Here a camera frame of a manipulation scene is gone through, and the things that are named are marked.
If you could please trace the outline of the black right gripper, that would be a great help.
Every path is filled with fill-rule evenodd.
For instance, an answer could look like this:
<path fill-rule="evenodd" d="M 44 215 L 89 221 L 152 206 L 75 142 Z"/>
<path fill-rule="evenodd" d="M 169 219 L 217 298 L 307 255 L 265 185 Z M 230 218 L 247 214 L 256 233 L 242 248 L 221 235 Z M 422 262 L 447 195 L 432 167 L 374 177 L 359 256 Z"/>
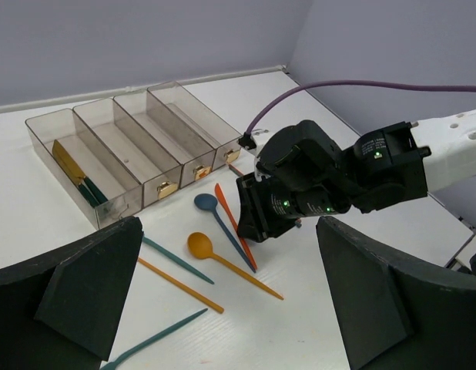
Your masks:
<path fill-rule="evenodd" d="M 341 157 L 340 147 L 312 120 L 273 134 L 255 170 L 236 180 L 238 236 L 261 243 L 294 228 L 299 218 L 345 214 L 352 202 L 332 180 Z"/>

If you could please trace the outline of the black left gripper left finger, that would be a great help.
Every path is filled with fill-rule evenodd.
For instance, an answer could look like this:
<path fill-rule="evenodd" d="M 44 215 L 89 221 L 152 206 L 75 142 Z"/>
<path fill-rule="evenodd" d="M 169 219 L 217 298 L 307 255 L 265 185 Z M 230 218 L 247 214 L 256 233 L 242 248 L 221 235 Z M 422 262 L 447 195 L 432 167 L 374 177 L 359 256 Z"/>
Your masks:
<path fill-rule="evenodd" d="M 109 359 L 142 243 L 126 217 L 0 269 L 0 369 L 97 369 Z"/>

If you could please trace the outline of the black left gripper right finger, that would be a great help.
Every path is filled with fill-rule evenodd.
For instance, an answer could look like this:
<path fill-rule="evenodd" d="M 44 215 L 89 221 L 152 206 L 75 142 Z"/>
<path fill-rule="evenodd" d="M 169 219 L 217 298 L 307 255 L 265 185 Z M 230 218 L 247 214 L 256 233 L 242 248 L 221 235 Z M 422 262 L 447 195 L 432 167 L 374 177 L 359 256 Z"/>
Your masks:
<path fill-rule="evenodd" d="M 476 369 L 476 276 L 321 217 L 317 239 L 352 369 Z"/>

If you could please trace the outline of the orange chopstick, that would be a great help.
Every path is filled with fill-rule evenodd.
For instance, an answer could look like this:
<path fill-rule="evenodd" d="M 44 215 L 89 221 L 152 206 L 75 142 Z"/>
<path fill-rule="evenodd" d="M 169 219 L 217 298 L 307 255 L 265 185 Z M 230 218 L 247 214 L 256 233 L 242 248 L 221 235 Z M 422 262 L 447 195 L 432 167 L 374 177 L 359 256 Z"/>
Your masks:
<path fill-rule="evenodd" d="M 243 173 L 241 171 L 239 171 L 235 166 L 229 164 L 228 165 L 228 168 L 235 174 L 237 175 L 238 177 L 242 177 L 243 176 Z"/>

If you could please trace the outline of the orange plastic knife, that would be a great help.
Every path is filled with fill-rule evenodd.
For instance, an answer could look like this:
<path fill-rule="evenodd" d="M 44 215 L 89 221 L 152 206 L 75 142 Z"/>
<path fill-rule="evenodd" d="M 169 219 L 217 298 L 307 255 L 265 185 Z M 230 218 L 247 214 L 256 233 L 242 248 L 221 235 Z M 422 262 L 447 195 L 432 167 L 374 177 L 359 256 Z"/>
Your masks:
<path fill-rule="evenodd" d="M 233 225 L 233 229 L 235 230 L 235 234 L 237 234 L 237 228 L 238 228 L 238 225 L 237 225 L 237 222 L 235 221 L 235 218 L 231 212 L 231 209 L 226 201 L 226 198 L 224 196 L 224 193 L 222 191 L 222 188 L 220 186 L 219 183 L 217 183 L 214 187 L 214 193 L 215 193 L 215 196 L 219 202 L 219 204 L 221 205 L 221 207 L 225 210 L 226 212 L 226 215 L 228 216 L 228 218 L 230 219 L 230 222 L 231 224 Z M 250 263 L 252 264 L 253 266 L 253 271 L 256 272 L 257 270 L 257 265 L 256 265 L 256 262 L 255 262 L 255 259 L 252 255 L 252 252 L 250 250 L 250 247 L 248 246 L 247 242 L 242 238 L 242 237 L 238 237 L 242 247 L 243 247 L 243 250 L 246 254 L 246 256 L 249 258 L 250 260 Z"/>

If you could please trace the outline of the blue plastic spoon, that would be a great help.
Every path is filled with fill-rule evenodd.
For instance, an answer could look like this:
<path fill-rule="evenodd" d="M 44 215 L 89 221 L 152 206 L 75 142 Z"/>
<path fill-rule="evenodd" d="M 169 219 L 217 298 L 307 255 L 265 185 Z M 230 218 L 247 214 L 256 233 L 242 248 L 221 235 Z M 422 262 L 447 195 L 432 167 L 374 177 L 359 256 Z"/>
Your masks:
<path fill-rule="evenodd" d="M 200 209 L 202 211 L 210 212 L 214 216 L 216 222 L 219 224 L 219 226 L 223 230 L 226 237 L 230 240 L 232 245 L 235 247 L 236 251 L 239 253 L 241 258 L 245 261 L 245 263 L 248 265 L 250 270 L 253 273 L 255 273 L 256 268 L 252 265 L 251 260 L 247 257 L 245 251 L 239 245 L 238 241 L 233 237 L 233 235 L 231 234 L 231 231 L 224 224 L 223 220 L 219 216 L 219 214 L 217 212 L 217 209 L 216 209 L 217 204 L 218 204 L 217 198 L 215 196 L 213 196 L 212 194 L 210 194 L 210 193 L 200 193 L 200 194 L 198 194 L 194 197 L 193 202 L 194 202 L 194 204 L 196 205 L 196 207 L 198 209 Z"/>

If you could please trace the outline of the yellow plastic spoon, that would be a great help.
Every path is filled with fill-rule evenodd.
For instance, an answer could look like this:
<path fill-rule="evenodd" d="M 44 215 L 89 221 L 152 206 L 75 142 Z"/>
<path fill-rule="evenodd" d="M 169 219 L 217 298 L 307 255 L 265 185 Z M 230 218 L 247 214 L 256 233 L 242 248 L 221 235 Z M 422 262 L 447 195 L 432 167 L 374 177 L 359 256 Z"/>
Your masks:
<path fill-rule="evenodd" d="M 246 273 L 239 267 L 235 266 L 234 264 L 231 264 L 229 261 L 227 261 L 225 258 L 219 256 L 218 254 L 215 254 L 213 251 L 213 244 L 211 240 L 203 233 L 200 232 L 195 232 L 192 233 L 188 236 L 187 238 L 187 245 L 189 248 L 189 251 L 191 255 L 193 255 L 195 258 L 198 259 L 213 259 L 219 263 L 221 263 L 224 267 L 230 269 L 232 272 L 235 274 L 239 275 L 246 281 L 250 282 L 254 286 L 258 287 L 259 289 L 265 291 L 266 293 L 274 296 L 275 298 L 280 299 L 281 301 L 283 300 L 283 296 L 277 293 L 275 290 L 272 288 L 268 287 L 261 281 L 257 280 L 254 278 L 252 275 Z"/>

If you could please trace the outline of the yellow chopstick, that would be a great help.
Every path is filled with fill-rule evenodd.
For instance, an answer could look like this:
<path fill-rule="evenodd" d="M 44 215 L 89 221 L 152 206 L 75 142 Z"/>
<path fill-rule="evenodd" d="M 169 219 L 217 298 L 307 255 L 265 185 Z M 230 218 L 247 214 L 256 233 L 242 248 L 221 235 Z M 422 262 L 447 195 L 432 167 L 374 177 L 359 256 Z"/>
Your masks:
<path fill-rule="evenodd" d="M 197 291 L 193 290 L 189 286 L 185 285 L 181 281 L 176 280 L 174 277 L 171 277 L 164 271 L 161 271 L 159 268 L 153 266 L 149 262 L 143 260 L 141 257 L 137 258 L 137 261 L 143 265 L 144 267 L 148 268 L 155 274 L 159 275 L 161 278 L 165 279 L 169 283 L 173 284 L 174 286 L 178 287 L 180 290 L 186 292 L 188 295 L 192 296 L 199 302 L 205 304 L 208 308 L 212 308 L 215 312 L 219 314 L 224 313 L 224 308 L 221 307 L 219 304 L 215 303 L 214 301 L 211 301 L 209 298 L 203 296 L 202 294 L 198 293 Z"/>

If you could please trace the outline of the gold knife green handle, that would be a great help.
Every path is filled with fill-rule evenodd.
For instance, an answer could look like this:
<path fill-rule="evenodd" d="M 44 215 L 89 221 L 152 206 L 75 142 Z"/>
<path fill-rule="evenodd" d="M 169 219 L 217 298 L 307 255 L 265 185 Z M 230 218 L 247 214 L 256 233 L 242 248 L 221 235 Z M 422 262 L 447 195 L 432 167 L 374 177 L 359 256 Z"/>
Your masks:
<path fill-rule="evenodd" d="M 102 202 L 97 195 L 98 191 L 95 190 L 95 184 L 87 177 L 81 167 L 58 140 L 53 141 L 52 155 L 89 205 L 91 207 L 100 205 Z"/>
<path fill-rule="evenodd" d="M 108 201 L 104 193 L 82 171 L 81 167 L 66 150 L 63 154 L 63 160 L 72 182 L 92 207 L 97 207 Z"/>

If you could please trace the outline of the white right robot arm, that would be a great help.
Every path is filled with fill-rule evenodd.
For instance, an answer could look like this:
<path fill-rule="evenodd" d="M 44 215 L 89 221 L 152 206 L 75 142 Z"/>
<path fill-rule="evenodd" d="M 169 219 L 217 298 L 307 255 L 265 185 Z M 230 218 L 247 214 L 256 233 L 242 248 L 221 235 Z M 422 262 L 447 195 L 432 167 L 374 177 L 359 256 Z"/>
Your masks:
<path fill-rule="evenodd" d="M 237 233 L 260 243 L 299 218 L 368 214 L 475 176 L 476 109 L 376 129 L 346 149 L 304 120 L 274 133 L 236 182 Z"/>

